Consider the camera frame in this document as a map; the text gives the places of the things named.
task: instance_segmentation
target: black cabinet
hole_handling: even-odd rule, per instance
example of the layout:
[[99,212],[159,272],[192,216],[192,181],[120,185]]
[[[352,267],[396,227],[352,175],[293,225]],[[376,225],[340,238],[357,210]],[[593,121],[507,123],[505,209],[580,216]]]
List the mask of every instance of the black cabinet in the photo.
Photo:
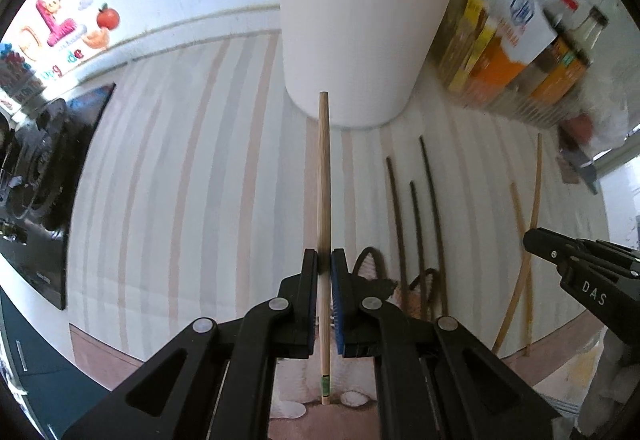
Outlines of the black cabinet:
[[41,373],[22,379],[33,414],[51,439],[63,433],[109,393],[78,369]]
[[2,318],[17,375],[37,375],[72,366],[29,324],[4,291],[0,291]]
[[109,391],[78,370],[37,333],[0,289],[5,336],[19,383],[49,440],[63,433]]

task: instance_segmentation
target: white plastic bin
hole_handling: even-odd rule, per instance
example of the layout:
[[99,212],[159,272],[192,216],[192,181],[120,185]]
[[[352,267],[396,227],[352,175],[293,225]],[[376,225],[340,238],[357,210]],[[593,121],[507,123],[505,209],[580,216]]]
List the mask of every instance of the white plastic bin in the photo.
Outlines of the white plastic bin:
[[280,0],[284,70],[293,102],[332,125],[370,127],[406,105],[449,0]]

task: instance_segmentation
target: wooden dowel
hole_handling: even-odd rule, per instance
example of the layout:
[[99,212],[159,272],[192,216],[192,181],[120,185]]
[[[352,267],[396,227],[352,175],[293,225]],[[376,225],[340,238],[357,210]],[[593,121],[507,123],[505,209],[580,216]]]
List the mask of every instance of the wooden dowel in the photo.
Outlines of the wooden dowel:
[[331,151],[329,94],[320,93],[318,113],[318,300],[322,404],[331,395]]
[[[536,186],[533,194],[533,207],[531,210],[531,221],[529,224],[530,229],[535,229],[538,226],[538,214],[540,213],[540,190],[542,188],[542,134],[538,133],[538,155],[536,157]],[[498,354],[498,350],[504,342],[504,338],[507,336],[511,321],[513,321],[513,314],[518,306],[518,300],[522,294],[522,290],[527,282],[527,277],[531,272],[531,254],[526,252],[520,264],[520,272],[518,272],[518,279],[516,280],[516,286],[513,288],[513,294],[511,294],[511,300],[509,306],[502,320],[502,325],[498,331],[498,335],[495,338],[494,347],[491,351],[494,355]]]
[[[522,246],[522,238],[524,237],[524,233],[527,232],[527,228],[524,223],[524,216],[522,215],[522,204],[520,203],[520,195],[518,193],[518,186],[516,182],[511,182],[509,185],[509,189],[511,191],[511,201],[513,202],[513,212],[516,217],[516,224],[518,226],[518,236],[520,238],[520,263],[522,264],[522,260],[524,259],[524,255],[526,251],[524,250],[524,246]],[[529,271],[529,275],[527,276],[527,282],[525,285],[524,292],[524,300],[525,300],[525,343],[527,346],[525,347],[525,356],[529,357],[532,343],[532,335],[533,335],[533,276]]]

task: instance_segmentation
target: wooden stick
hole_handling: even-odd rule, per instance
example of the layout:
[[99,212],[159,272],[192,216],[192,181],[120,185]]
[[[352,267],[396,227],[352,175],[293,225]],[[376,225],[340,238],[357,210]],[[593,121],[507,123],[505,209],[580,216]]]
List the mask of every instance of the wooden stick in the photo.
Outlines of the wooden stick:
[[420,319],[427,321],[427,274],[424,271],[424,244],[422,242],[422,222],[420,221],[420,208],[418,208],[418,194],[415,191],[414,182],[409,182],[411,188],[411,201],[414,204],[415,240],[418,244],[418,277],[420,279]]
[[318,300],[322,404],[331,395],[331,151],[329,94],[320,93],[318,113]]
[[396,238],[398,239],[398,263],[400,267],[400,309],[406,313],[409,303],[409,290],[406,280],[406,257],[404,255],[404,232],[402,231],[402,216],[400,214],[400,200],[396,188],[396,176],[391,157],[386,157],[386,169],[389,172],[389,185],[394,205],[394,219],[396,221]]
[[[524,223],[524,216],[522,215],[522,204],[520,203],[520,195],[518,194],[518,186],[516,182],[511,182],[509,185],[511,191],[511,201],[513,202],[513,212],[516,217],[516,224],[518,226],[518,236],[520,237],[520,262],[524,259],[526,251],[522,246],[522,238],[524,233],[527,232],[527,228]],[[529,357],[531,353],[531,343],[533,340],[533,276],[531,272],[527,276],[527,283],[525,285],[525,341],[527,346],[525,347],[525,356]]]
[[[533,194],[533,208],[531,210],[531,222],[529,225],[530,229],[535,229],[538,226],[538,214],[540,213],[540,189],[542,188],[542,134],[538,133],[538,156],[536,160],[536,187]],[[511,325],[511,321],[513,321],[513,314],[516,311],[516,307],[518,306],[518,300],[520,299],[520,295],[522,294],[522,290],[524,289],[525,283],[527,282],[527,277],[531,272],[531,254],[529,252],[525,253],[524,258],[522,259],[522,264],[520,264],[520,272],[518,273],[518,279],[516,280],[516,286],[513,288],[513,294],[511,294],[511,300],[509,301],[509,306],[507,307],[507,311],[504,315],[504,319],[502,320],[502,325],[500,326],[500,330],[498,331],[498,335],[495,338],[494,347],[491,348],[491,351],[494,355],[497,355],[498,350],[502,346],[504,342],[504,338],[509,331],[509,326]]]
[[420,135],[420,149],[422,150],[422,161],[424,170],[427,173],[429,184],[429,195],[431,197],[431,212],[433,213],[433,224],[436,228],[436,246],[438,246],[438,269],[440,269],[440,301],[442,303],[442,315],[449,315],[449,300],[447,299],[447,269],[444,261],[444,242],[442,240],[442,227],[440,226],[440,211],[436,200],[436,191],[433,187],[433,177],[431,167],[427,158],[427,147],[424,145],[424,138]]

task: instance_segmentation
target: stovetop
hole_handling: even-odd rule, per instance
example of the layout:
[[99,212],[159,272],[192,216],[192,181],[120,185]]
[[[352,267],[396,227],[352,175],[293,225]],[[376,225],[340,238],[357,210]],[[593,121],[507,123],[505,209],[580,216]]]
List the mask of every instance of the stovetop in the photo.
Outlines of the stovetop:
[[66,307],[66,251],[76,189],[114,86],[48,103],[20,124],[4,147],[0,254],[61,310]]

